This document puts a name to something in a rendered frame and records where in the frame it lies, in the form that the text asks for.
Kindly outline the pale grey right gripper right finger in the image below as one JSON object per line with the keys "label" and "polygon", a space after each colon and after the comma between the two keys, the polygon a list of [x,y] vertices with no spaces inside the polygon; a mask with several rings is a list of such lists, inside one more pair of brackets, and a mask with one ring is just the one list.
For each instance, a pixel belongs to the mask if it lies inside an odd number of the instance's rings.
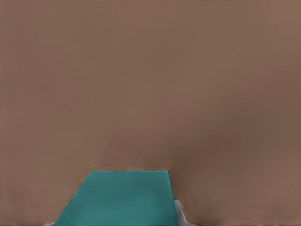
{"label": "pale grey right gripper right finger", "polygon": [[185,214],[182,210],[182,206],[179,200],[174,200],[175,208],[176,208],[176,214],[178,218],[179,226],[193,226],[192,223],[188,222]]}

